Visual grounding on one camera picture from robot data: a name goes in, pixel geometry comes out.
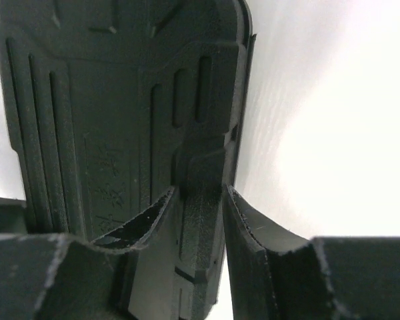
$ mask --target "white background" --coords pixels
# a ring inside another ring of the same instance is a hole
[[[400,0],[248,0],[236,187],[303,235],[400,235]],[[0,197],[23,199],[0,89]],[[231,318],[228,271],[209,319]]]

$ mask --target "black case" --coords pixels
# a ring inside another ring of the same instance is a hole
[[[221,186],[235,179],[251,48],[244,0],[0,0],[28,232],[92,241],[178,186],[180,319],[203,319],[216,302]]]

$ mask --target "white surface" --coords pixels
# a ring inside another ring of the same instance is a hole
[[[400,235],[400,0],[250,0],[236,187],[313,235]],[[23,199],[0,90],[0,197]],[[225,265],[209,319],[231,318]]]

